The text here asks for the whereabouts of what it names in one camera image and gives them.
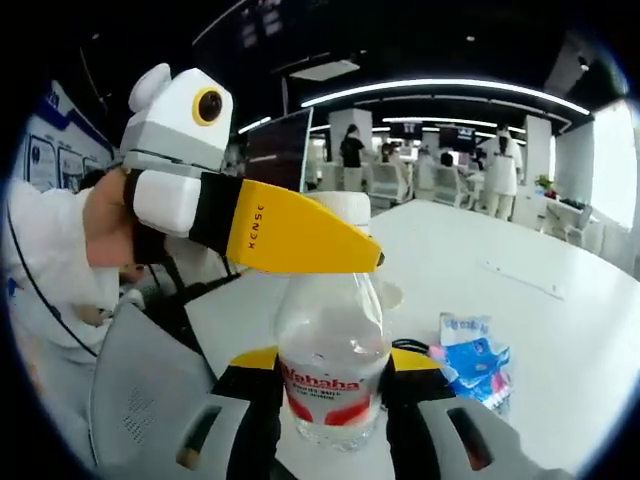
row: computer screen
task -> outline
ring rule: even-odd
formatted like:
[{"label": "computer screen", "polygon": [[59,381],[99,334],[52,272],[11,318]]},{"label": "computer screen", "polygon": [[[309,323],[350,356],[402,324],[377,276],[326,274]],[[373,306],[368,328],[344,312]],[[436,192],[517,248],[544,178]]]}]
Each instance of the computer screen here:
[{"label": "computer screen", "polygon": [[476,149],[476,131],[470,127],[440,127],[440,148],[471,153]]},{"label": "computer screen", "polygon": [[244,178],[301,192],[313,109],[249,131]]},{"label": "computer screen", "polygon": [[403,140],[422,140],[422,123],[392,123],[389,137],[402,138]]}]

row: bottle cap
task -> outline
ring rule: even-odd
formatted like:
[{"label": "bottle cap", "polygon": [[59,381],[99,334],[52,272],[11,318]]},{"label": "bottle cap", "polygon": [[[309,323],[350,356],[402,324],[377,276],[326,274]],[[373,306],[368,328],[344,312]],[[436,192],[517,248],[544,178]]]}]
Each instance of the bottle cap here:
[{"label": "bottle cap", "polygon": [[331,210],[345,222],[369,233],[371,200],[362,192],[311,192],[305,194]]}]

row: person in white clothes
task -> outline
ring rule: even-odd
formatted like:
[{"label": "person in white clothes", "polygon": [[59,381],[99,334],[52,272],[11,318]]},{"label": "person in white clothes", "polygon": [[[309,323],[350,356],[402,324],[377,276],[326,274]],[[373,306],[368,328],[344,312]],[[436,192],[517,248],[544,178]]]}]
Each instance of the person in white clothes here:
[{"label": "person in white clothes", "polygon": [[497,136],[487,142],[486,152],[487,215],[508,220],[518,192],[518,178],[522,174],[520,147],[511,138],[507,126],[501,125]]},{"label": "person in white clothes", "polygon": [[[60,189],[40,193],[14,180],[4,216],[11,328],[40,400],[87,466],[95,465],[87,413],[95,358],[53,317],[56,312],[96,354],[109,328],[98,309],[116,307],[123,274],[128,281],[141,275],[134,260],[138,227],[123,199],[125,178],[114,169],[77,194]],[[55,307],[48,309],[35,285]]]}]

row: led light strip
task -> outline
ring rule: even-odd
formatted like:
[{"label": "led light strip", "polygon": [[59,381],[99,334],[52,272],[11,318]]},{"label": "led light strip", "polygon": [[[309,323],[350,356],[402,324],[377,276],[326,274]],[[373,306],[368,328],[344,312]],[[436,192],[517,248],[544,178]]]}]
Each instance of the led light strip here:
[{"label": "led light strip", "polygon": [[[383,118],[386,123],[409,123],[409,122],[442,122],[442,123],[462,123],[464,125],[477,125],[479,127],[497,128],[497,123],[481,122],[480,120],[465,120],[463,118],[440,118],[440,117],[388,117]],[[516,133],[527,133],[523,128],[509,127],[509,130]]]},{"label": "led light strip", "polygon": [[320,125],[319,127],[311,127],[310,132],[321,132],[322,130],[328,130],[330,125]]},{"label": "led light strip", "polygon": [[473,80],[473,79],[465,79],[465,78],[418,78],[414,80],[396,80],[392,82],[375,83],[373,85],[364,85],[362,87],[350,88],[347,90],[342,90],[340,92],[334,92],[328,95],[323,95],[321,97],[312,98],[311,100],[302,102],[301,107],[303,108],[311,107],[313,105],[319,105],[321,103],[330,102],[331,100],[336,100],[338,98],[350,97],[352,95],[357,95],[359,93],[376,92],[378,90],[388,90],[392,88],[424,87],[424,86],[432,86],[432,85],[479,87],[479,88],[490,88],[493,90],[504,90],[507,92],[521,93],[523,95],[528,95],[530,97],[541,98],[543,100],[547,100],[548,102],[557,103],[558,105],[562,105],[563,107],[570,108],[571,110],[575,110],[576,112],[581,113],[583,115],[589,115],[589,110],[587,110],[586,108],[582,108],[579,105],[576,105],[575,103],[571,103],[571,102],[568,102],[567,100],[563,100],[562,98],[549,95],[548,93],[539,92],[538,90],[534,90],[532,88],[519,87],[517,85],[510,85],[508,83],[490,82],[487,80]]},{"label": "led light strip", "polygon": [[[495,138],[495,136],[496,135],[493,133],[476,132],[476,137]],[[514,139],[514,141],[523,146],[527,144],[527,142],[525,142],[524,140]]]},{"label": "led light strip", "polygon": [[270,122],[270,121],[271,121],[271,117],[264,117],[262,120],[258,120],[257,122],[250,123],[246,127],[242,127],[240,130],[238,130],[238,133],[240,135],[242,135],[243,133],[248,132],[249,130],[252,130],[252,129],[262,125],[263,123],[267,123],[267,122]]}]

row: white chair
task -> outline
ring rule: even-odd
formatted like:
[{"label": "white chair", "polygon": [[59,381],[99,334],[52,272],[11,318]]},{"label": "white chair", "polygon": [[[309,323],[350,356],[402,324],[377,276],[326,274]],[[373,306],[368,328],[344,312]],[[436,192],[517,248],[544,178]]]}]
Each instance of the white chair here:
[{"label": "white chair", "polygon": [[90,437],[98,466],[132,460],[157,441],[157,426],[180,438],[214,382],[201,355],[124,305],[100,351],[91,391]]},{"label": "white chair", "polygon": [[307,158],[304,170],[304,181],[310,185],[318,184],[318,162],[311,158]]},{"label": "white chair", "polygon": [[395,203],[407,200],[408,185],[402,178],[402,172],[397,165],[391,163],[374,164],[372,182],[369,186],[369,196],[382,198]]},{"label": "white chair", "polygon": [[437,166],[434,169],[434,174],[434,202],[464,210],[473,206],[473,198],[469,188],[455,167]]},{"label": "white chair", "polygon": [[416,166],[418,170],[414,173],[416,198],[432,200],[436,186],[434,180],[436,166],[426,160],[419,160]]},{"label": "white chair", "polygon": [[584,231],[587,228],[587,225],[589,225],[592,213],[593,207],[591,205],[586,205],[575,225],[569,224],[564,226],[564,239],[567,243],[575,245],[576,247],[584,248]]},{"label": "white chair", "polygon": [[320,190],[324,192],[335,192],[338,190],[338,180],[342,178],[343,167],[336,163],[323,163],[322,181],[320,182]]}]

